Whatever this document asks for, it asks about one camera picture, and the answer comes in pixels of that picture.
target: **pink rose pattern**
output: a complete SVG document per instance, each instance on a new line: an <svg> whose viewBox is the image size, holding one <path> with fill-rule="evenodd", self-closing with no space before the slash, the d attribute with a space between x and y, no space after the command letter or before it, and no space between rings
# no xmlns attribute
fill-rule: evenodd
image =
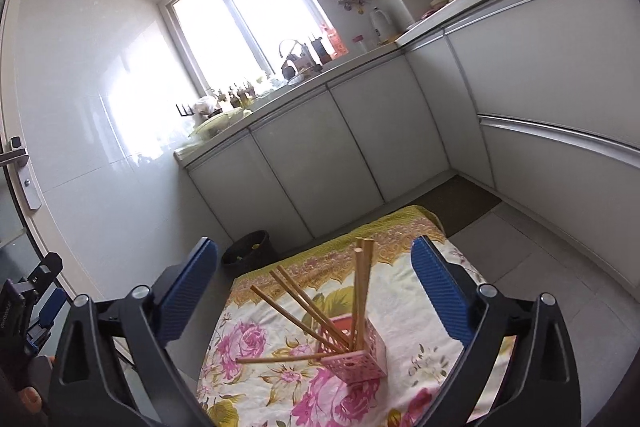
<svg viewBox="0 0 640 427"><path fill-rule="evenodd" d="M266 330L255 323L242 321L222 337L217 350L220 354L222 369L226 379L235 378L242 369L236 359L255 359L260 357L266 343Z"/></svg>
<svg viewBox="0 0 640 427"><path fill-rule="evenodd" d="M311 355L313 348L309 344L300 344L289 350L290 357L298 357L300 355Z"/></svg>
<svg viewBox="0 0 640 427"><path fill-rule="evenodd" d="M328 369L318 369L300 402L291 410L296 425L345 427L362 420L375 406L380 380L347 385Z"/></svg>
<svg viewBox="0 0 640 427"><path fill-rule="evenodd" d="M433 394L427 388L418 391L418 394L409 402L409 408L400 420L400 427L413 427L428 409L432 400Z"/></svg>

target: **trash can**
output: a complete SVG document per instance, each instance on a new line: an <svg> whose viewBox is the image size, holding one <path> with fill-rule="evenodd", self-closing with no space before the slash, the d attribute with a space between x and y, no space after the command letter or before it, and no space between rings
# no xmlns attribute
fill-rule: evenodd
<svg viewBox="0 0 640 427"><path fill-rule="evenodd" d="M273 250L269 232L256 230L227 248L220 260L220 266L226 274L235 278L277 261L278 254Z"/></svg>

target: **white plastic bottle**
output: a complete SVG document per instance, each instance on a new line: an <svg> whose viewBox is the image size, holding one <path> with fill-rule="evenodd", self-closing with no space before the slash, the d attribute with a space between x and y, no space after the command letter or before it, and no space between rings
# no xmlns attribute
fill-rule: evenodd
<svg viewBox="0 0 640 427"><path fill-rule="evenodd" d="M380 44L386 44L386 42L396 35L396 29L389 20L389 17L377 6L373 9L373 12L369 15L371 17L371 24L376 31Z"/></svg>

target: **window frame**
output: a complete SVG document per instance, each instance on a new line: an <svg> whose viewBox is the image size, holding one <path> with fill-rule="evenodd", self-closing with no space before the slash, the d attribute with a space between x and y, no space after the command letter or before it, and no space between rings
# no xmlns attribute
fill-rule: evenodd
<svg viewBox="0 0 640 427"><path fill-rule="evenodd" d="M175 47L184 63L184 66L187 70L188 75L191 78L196 90L198 91L199 96L204 96L206 94L215 94L217 91L214 87L210 86L207 82L206 77L204 76L202 70L198 65L198 61L196 60L193 52L191 51L191 47L180 27L180 23L178 21L178 17L174 10L174 3L178 0L163 0L159 3L159 9L164 18L164 21L168 27L169 34L174 41ZM242 33L242 37L246 42L247 46L251 50L252 54L255 57L255 60L258 62L258 65L265 71L267 74L273 74L275 71L271 67L269 61L267 60L264 52L262 51L260 45L252 34L249 26L246 24L242 15L240 14L236 4L233 0L222 0L229 10L231 17L233 18L236 26ZM321 23L327 24L330 26L330 22L327 20L326 16L322 12L321 8L318 5L317 0L302 0L309 10L309 13L313 17L313 19L320 25Z"/></svg>

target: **window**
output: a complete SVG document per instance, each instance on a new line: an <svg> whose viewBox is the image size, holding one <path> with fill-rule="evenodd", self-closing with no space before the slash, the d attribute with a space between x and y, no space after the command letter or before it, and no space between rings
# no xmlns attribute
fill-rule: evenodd
<svg viewBox="0 0 640 427"><path fill-rule="evenodd" d="M310 41L326 22L310 0L174 0L169 8L196 76L214 92L280 73L280 43L284 56L306 43L319 62ZM327 38L322 45L336 56Z"/></svg>

